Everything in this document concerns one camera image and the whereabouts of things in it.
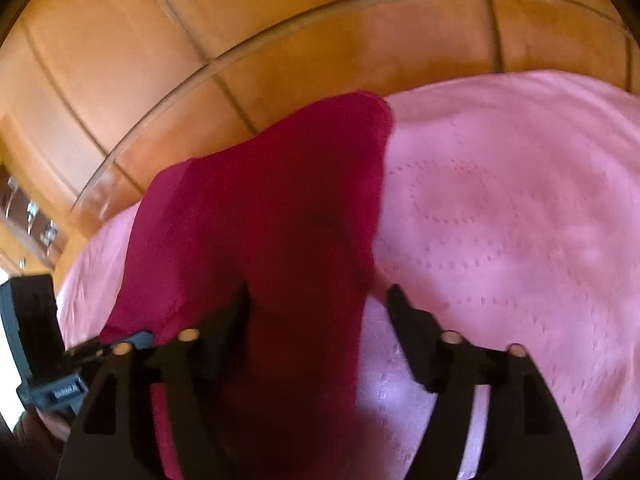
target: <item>pink bedspread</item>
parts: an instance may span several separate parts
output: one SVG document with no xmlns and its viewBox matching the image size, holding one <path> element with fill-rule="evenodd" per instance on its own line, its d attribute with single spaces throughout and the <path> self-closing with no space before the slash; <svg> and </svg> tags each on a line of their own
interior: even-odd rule
<svg viewBox="0 0 640 480">
<path fill-rule="evenodd" d="M 473 343 L 525 344 L 593 478 L 640 410 L 640 101 L 558 72 L 480 76 L 388 98 L 396 126 L 374 252 L 416 306 Z M 120 288 L 135 207 L 109 222 L 58 296 L 67 345 L 97 335 Z M 433 407 L 382 306 L 366 304 L 358 434 L 345 479 L 401 479 Z M 474 475 L 486 391 L 461 478 Z"/>
</svg>

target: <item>wooden cabinet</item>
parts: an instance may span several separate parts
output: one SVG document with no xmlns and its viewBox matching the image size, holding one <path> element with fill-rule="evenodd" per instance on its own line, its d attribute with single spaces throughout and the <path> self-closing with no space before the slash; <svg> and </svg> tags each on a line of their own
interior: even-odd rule
<svg viewBox="0 0 640 480">
<path fill-rule="evenodd" d="M 51 272 L 51 269 L 30 253 L 3 224 L 0 224 L 0 267 L 9 275 Z"/>
<path fill-rule="evenodd" d="M 0 166 L 0 207 L 0 223 L 22 248 L 19 251 L 14 244 L 7 243 L 9 260 L 20 270 L 26 270 L 27 259 L 30 266 L 34 266 L 31 262 L 35 257 L 47 272 L 53 270 L 65 249 L 66 236 L 4 166 Z"/>
</svg>

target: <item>black device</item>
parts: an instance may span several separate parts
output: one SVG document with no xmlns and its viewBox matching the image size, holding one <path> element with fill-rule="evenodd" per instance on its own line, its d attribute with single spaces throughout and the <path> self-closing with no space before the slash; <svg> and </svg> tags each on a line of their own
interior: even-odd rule
<svg viewBox="0 0 640 480">
<path fill-rule="evenodd" d="M 165 386 L 184 480 L 238 478 L 203 424 L 195 385 L 215 387 L 242 345 L 251 303 L 246 286 L 232 305 L 156 348 L 147 348 L 151 336 L 140 333 L 112 346 L 92 340 L 65 352 L 49 276 L 11 278 L 0 286 L 0 299 L 22 402 L 78 413 L 58 480 L 164 479 L 149 393 L 155 383 Z M 397 285 L 386 309 L 414 380 L 438 395 L 405 480 L 457 478 L 476 384 L 492 387 L 476 478 L 582 478 L 558 406 L 523 346 L 476 347 L 413 308 Z"/>
<path fill-rule="evenodd" d="M 0 319 L 22 380 L 22 405 L 77 413 L 110 346 L 93 338 L 65 351 L 56 313 L 49 274 L 17 276 L 0 285 Z M 127 341 L 150 348 L 153 335 L 141 332 Z"/>
</svg>

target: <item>red fabric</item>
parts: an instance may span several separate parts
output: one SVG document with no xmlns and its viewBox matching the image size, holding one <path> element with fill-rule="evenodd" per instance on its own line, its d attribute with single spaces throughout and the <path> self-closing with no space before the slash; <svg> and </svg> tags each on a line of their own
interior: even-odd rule
<svg viewBox="0 0 640 480">
<path fill-rule="evenodd" d="M 325 479 L 353 429 L 362 309 L 372 282 L 388 105 L 358 92 L 256 139 L 160 173 L 136 216 L 101 339 L 163 344 L 247 280 L 247 343 L 206 416 L 247 478 Z M 165 471 L 179 477 L 162 391 Z"/>
</svg>

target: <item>black clamp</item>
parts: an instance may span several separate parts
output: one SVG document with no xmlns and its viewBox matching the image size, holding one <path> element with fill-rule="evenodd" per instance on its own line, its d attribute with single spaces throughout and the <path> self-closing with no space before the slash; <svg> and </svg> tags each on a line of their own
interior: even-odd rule
<svg viewBox="0 0 640 480">
<path fill-rule="evenodd" d="M 113 346 L 92 383 L 66 443 L 58 480 L 164 479 L 156 445 L 150 388 L 162 384 L 174 447 L 185 480 L 230 480 L 231 462 L 210 438 L 196 382 L 216 386 L 242 344 L 249 297 L 243 287 L 229 307 L 164 346 Z"/>
<path fill-rule="evenodd" d="M 386 307 L 414 380 L 437 393 L 436 404 L 405 480 L 455 480 L 462 463 L 476 384 L 491 386 L 476 478 L 581 480 L 574 444 L 551 391 L 518 344 L 501 352 L 443 331 L 411 306 L 399 286 Z"/>
</svg>

